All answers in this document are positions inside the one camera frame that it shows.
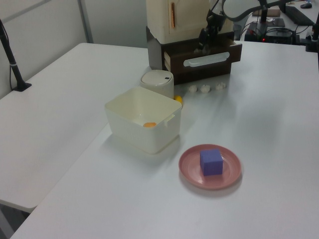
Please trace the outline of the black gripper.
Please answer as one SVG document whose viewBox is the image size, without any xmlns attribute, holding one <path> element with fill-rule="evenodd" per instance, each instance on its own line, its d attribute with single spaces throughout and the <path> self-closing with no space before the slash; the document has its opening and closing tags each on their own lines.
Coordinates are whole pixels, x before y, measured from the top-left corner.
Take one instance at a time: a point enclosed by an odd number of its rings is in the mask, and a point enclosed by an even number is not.
<svg viewBox="0 0 319 239">
<path fill-rule="evenodd" d="M 207 21 L 207 32 L 206 28 L 203 28 L 200 32 L 198 37 L 198 48 L 203 49 L 207 42 L 207 36 L 209 36 L 209 41 L 213 42 L 217 36 L 217 33 L 221 31 L 224 22 L 225 22 L 225 15 L 224 12 L 221 11 L 220 13 L 214 13 L 211 9 L 207 13 L 206 17 Z"/>
</svg>

